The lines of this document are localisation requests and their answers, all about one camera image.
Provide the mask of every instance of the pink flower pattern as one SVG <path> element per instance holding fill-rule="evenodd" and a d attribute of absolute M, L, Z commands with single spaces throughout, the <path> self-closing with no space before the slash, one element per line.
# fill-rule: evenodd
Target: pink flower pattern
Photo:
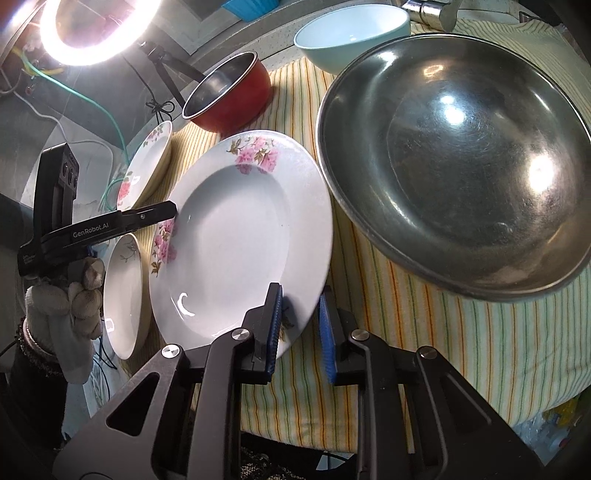
<path fill-rule="evenodd" d="M 147 147 L 148 144 L 156 142 L 162 134 L 164 133 L 164 124 L 159 124 L 156 128 L 154 128 L 150 134 L 144 140 L 142 147 Z"/>
<path fill-rule="evenodd" d="M 172 262 L 177 258 L 177 251 L 170 244 L 173 230 L 174 219 L 166 220 L 157 226 L 157 231 L 154 235 L 154 246 L 152 248 L 152 257 L 154 257 L 154 260 L 151 264 L 151 273 L 155 273 L 157 277 L 162 264 Z"/>
<path fill-rule="evenodd" d="M 227 152 L 236 155 L 236 168 L 244 175 L 248 175 L 253 166 L 261 173 L 272 173 L 279 156 L 273 140 L 265 137 L 241 137 L 232 140 Z"/>
<path fill-rule="evenodd" d="M 121 183 L 121 187 L 119 188 L 119 193 L 117 195 L 117 207 L 123 205 L 123 199 L 129 194 L 129 188 L 131 187 L 130 178 L 132 175 L 132 171 L 127 172 L 125 178 L 123 179 L 123 183 Z"/>

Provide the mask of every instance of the striped cloth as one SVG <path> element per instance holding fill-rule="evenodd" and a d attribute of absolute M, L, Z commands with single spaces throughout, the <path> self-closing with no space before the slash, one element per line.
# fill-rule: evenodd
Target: striped cloth
<path fill-rule="evenodd" d="M 424 32 L 413 25 L 413 32 Z M 542 22 L 458 22 L 457 32 L 511 48 L 552 76 L 591 120 L 591 68 Z M 316 157 L 313 129 L 333 76 L 306 59 L 271 72 L 274 96 L 245 129 L 283 132 Z M 189 124 L 173 138 L 170 169 L 147 204 L 167 198 L 183 173 L 219 136 Z M 333 202 L 334 245 L 327 282 L 337 305 L 390 345 L 433 345 L 511 425 L 576 395 L 591 382 L 591 268 L 538 301 L 503 304 L 443 291 L 388 261 Z M 153 228 L 138 233 L 149 251 Z M 357 442 L 356 388 L 324 375 L 317 318 L 277 362 L 272 383 L 243 389 L 242 428 L 263 437 L 340 452 Z M 143 349 L 124 362 L 137 371 L 163 345 L 155 323 Z"/>

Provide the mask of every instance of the white cable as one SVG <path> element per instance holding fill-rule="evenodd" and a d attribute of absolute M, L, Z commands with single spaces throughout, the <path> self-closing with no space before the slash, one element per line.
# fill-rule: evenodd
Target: white cable
<path fill-rule="evenodd" d="M 9 90 L 12 90 L 13 88 L 16 88 L 16 85 L 14 87 L 12 87 L 10 85 L 10 82 L 8 81 L 8 78 L 7 78 L 6 74 L 4 73 L 4 69 L 1 68 L 1 67 L 0 67 L 0 73 L 2 73 L 2 77 L 4 77 L 4 81 L 8 85 L 8 89 Z M 26 98 L 23 98 L 18 92 L 15 92 L 15 91 L 12 91 L 12 92 L 13 92 L 13 94 L 18 99 L 20 99 L 23 102 L 25 102 L 29 106 L 29 108 L 31 110 L 33 110 L 33 112 L 35 113 L 35 115 L 37 115 L 40 118 L 45 118 L 45 119 L 48 119 L 48 120 L 53 120 L 57 124 L 57 126 L 59 127 L 60 132 L 61 132 L 61 135 L 64 137 L 65 142 L 67 142 L 68 144 L 70 144 L 70 145 L 76 145 L 76 144 L 81 144 L 81 143 L 94 143 L 94 144 L 102 145 L 103 147 L 105 147 L 109 151 L 109 154 L 111 156 L 111 166 L 109 168 L 109 175 L 112 174 L 112 172 L 113 172 L 113 165 L 115 163 L 115 155 L 113 153 L 113 150 L 111 150 L 111 147 L 110 146 L 108 146 L 105 142 L 102 142 L 100 140 L 91 140 L 91 139 L 88 139 L 88 140 L 78 140 L 76 142 L 68 142 L 68 139 L 66 137 L 66 132 L 64 131 L 64 127 L 62 126 L 61 122 L 56 117 L 54 117 L 52 115 L 43 115 L 42 113 L 39 113 L 37 111 L 37 109 L 32 105 L 32 103 L 29 102 Z"/>
<path fill-rule="evenodd" d="M 18 79 L 17 79 L 17 82 L 14 84 L 14 87 L 11 87 L 10 83 L 7 81 L 6 84 L 8 85 L 8 90 L 0 90 L 0 95 L 10 95 L 12 92 L 14 92 L 17 89 L 18 84 L 21 80 L 21 75 L 22 75 L 22 70 L 19 70 Z"/>

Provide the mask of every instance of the wire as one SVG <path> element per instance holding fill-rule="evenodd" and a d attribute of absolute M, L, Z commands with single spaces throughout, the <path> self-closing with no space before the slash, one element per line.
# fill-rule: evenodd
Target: wire
<path fill-rule="evenodd" d="M 96 365 L 100 368 L 100 373 L 103 374 L 103 378 L 105 379 L 105 385 L 107 386 L 107 394 L 109 395 L 108 400 L 111 399 L 111 389 L 109 388 L 109 382 L 107 381 L 107 376 L 105 375 L 105 371 L 103 370 L 102 366 L 98 362 L 98 360 L 93 356 L 92 359 L 95 361 Z"/>
<path fill-rule="evenodd" d="M 137 69 L 129 62 L 128 59 L 125 58 L 125 56 L 123 54 L 121 54 L 121 58 L 135 72 L 135 74 L 138 76 L 140 81 L 144 84 L 144 86 L 148 89 L 150 95 L 152 96 L 152 99 L 149 102 L 146 102 L 145 106 L 152 110 L 152 114 L 156 115 L 156 120 L 158 121 L 158 123 L 161 124 L 162 122 L 164 122 L 163 114 L 167 115 L 168 119 L 170 121 L 173 121 L 173 116 L 171 115 L 171 113 L 174 112 L 174 108 L 175 108 L 174 103 L 172 103 L 170 100 L 168 102 L 158 103 L 156 101 L 156 97 L 154 95 L 154 92 L 152 91 L 152 89 L 150 88 L 148 83 L 139 74 Z"/>
<path fill-rule="evenodd" d="M 326 455 L 326 458 L 327 458 L 327 459 L 330 459 L 330 458 L 336 458 L 337 460 L 341 460 L 342 462 L 347 462 L 347 461 L 349 461 L 349 459 L 348 459 L 347 457 L 343 457 L 343 456 L 341 456 L 341 455 L 335 455 L 335 454 L 334 454 L 334 453 L 332 453 L 332 452 L 324 452 L 324 455 Z"/>
<path fill-rule="evenodd" d="M 11 52 L 15 53 L 19 58 L 22 56 L 22 50 L 18 47 L 13 47 Z M 32 77 L 37 76 L 37 74 L 34 71 L 32 71 L 31 69 L 28 69 L 26 65 L 25 65 L 24 70 L 27 75 L 30 75 Z M 57 75 L 59 73 L 63 73 L 64 69 L 60 67 L 58 69 L 41 70 L 41 72 L 43 72 L 45 75 Z"/>
<path fill-rule="evenodd" d="M 8 346 L 7 346 L 7 347 L 6 347 L 4 350 L 2 350 L 2 351 L 0 352 L 0 356 L 4 355 L 6 352 L 8 352 L 8 351 L 9 351 L 9 350 L 10 350 L 10 349 L 11 349 L 13 346 L 15 346 L 16 344 L 17 344 L 17 341 L 16 341 L 16 340 L 13 340 L 12 342 L 10 342 L 10 343 L 8 344 Z"/>
<path fill-rule="evenodd" d="M 101 110 L 108 118 L 109 120 L 111 120 L 111 122 L 113 123 L 113 126 L 115 127 L 115 130 L 117 130 L 117 134 L 119 135 L 119 140 L 121 142 L 121 148 L 123 150 L 123 155 L 125 158 L 125 163 L 127 164 L 127 166 L 129 166 L 129 155 L 127 154 L 127 148 L 125 145 L 125 140 L 123 139 L 123 134 L 121 133 L 121 129 L 119 128 L 119 125 L 117 124 L 117 122 L 115 121 L 115 118 L 113 118 L 113 115 L 111 115 L 104 107 L 100 106 L 98 103 L 96 103 L 94 100 L 82 95 L 81 93 L 75 91 L 74 89 L 64 85 L 63 83 L 58 82 L 55 78 L 50 77 L 49 75 L 44 74 L 43 72 L 39 71 L 37 68 L 35 68 L 31 62 L 27 59 L 27 56 L 24 54 L 24 52 L 22 53 L 21 56 L 22 62 L 28 67 L 30 68 L 32 71 L 34 71 L 37 75 L 39 75 L 40 77 L 45 78 L 45 80 L 50 81 L 51 83 L 54 83 L 55 85 L 63 88 L 66 92 L 70 92 L 73 95 L 76 95 L 78 98 L 81 98 L 83 100 L 85 100 L 86 102 L 91 103 L 92 105 L 94 105 L 95 107 L 97 107 L 99 110 Z"/>
<path fill-rule="evenodd" d="M 4 77 L 4 81 L 8 85 L 8 90 L 0 90 L 0 95 L 10 95 L 11 93 L 14 93 L 14 91 L 18 87 L 18 84 L 21 83 L 22 70 L 18 71 L 18 79 L 17 82 L 14 84 L 14 87 L 10 86 L 10 82 L 8 81 L 6 75 L 4 75 L 4 71 L 2 71 L 2 76 Z"/>
<path fill-rule="evenodd" d="M 109 168 L 109 174 L 111 174 L 111 172 L 113 171 L 113 165 L 115 164 L 115 154 L 113 153 L 113 150 L 111 150 L 111 147 L 108 146 L 105 142 L 101 141 L 101 140 L 78 140 L 76 142 L 69 142 L 66 136 L 66 132 L 64 131 L 64 127 L 62 126 L 61 122 L 54 116 L 52 115 L 43 115 L 42 113 L 39 113 L 37 111 L 37 109 L 32 105 L 31 102 L 29 102 L 26 98 L 22 97 L 18 92 L 15 91 L 17 85 L 15 85 L 14 87 L 10 87 L 10 82 L 8 81 L 8 77 L 6 76 L 6 73 L 4 73 L 4 70 L 2 69 L 2 67 L 0 67 L 0 73 L 2 73 L 2 77 L 4 77 L 4 81 L 6 82 L 6 84 L 9 86 L 10 91 L 21 101 L 23 101 L 24 103 L 26 103 L 29 108 L 31 108 L 31 110 L 33 110 L 33 112 L 35 113 L 35 115 L 37 115 L 40 118 L 45 118 L 48 120 L 53 120 L 57 126 L 60 129 L 61 135 L 62 137 L 64 137 L 64 140 L 66 142 L 68 142 L 70 145 L 76 145 L 76 144 L 82 144 L 82 143 L 94 143 L 94 144 L 98 144 L 98 145 L 102 145 L 103 147 L 105 147 L 108 151 L 109 154 L 111 156 L 111 166 Z M 109 209 L 111 212 L 114 210 L 113 207 L 111 207 L 111 205 L 109 204 L 109 201 L 107 199 L 107 196 L 111 190 L 111 188 L 113 187 L 113 185 L 116 185 L 117 183 L 119 183 L 120 181 L 123 181 L 123 179 L 116 179 L 113 180 L 111 183 L 109 183 L 107 185 L 107 188 L 105 189 L 105 192 L 103 193 L 103 196 L 100 198 L 100 202 L 99 202 L 99 208 L 100 206 L 104 203 L 105 206 L 107 207 L 107 209 Z"/>
<path fill-rule="evenodd" d="M 105 359 L 103 359 L 103 356 L 102 356 L 103 353 L 105 354 L 105 358 L 108 360 L 108 362 Z M 101 362 L 103 362 L 111 370 L 117 370 L 117 366 L 113 363 L 113 360 L 111 360 L 109 358 L 109 355 L 107 355 L 107 351 L 105 350 L 105 347 L 103 346 L 103 337 L 102 336 L 99 339 L 99 352 L 97 353 L 95 350 L 95 355 L 98 355 L 99 360 Z"/>

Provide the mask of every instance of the glove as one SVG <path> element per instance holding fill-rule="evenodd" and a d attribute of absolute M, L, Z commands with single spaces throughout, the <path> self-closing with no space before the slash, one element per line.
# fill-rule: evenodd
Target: glove
<path fill-rule="evenodd" d="M 90 375 L 92 340 L 102 334 L 99 289 L 104 278 L 102 260 L 87 258 L 82 283 L 72 282 L 67 290 L 42 283 L 25 295 L 25 338 L 30 337 L 30 346 L 41 356 L 57 357 L 69 383 L 84 384 Z"/>

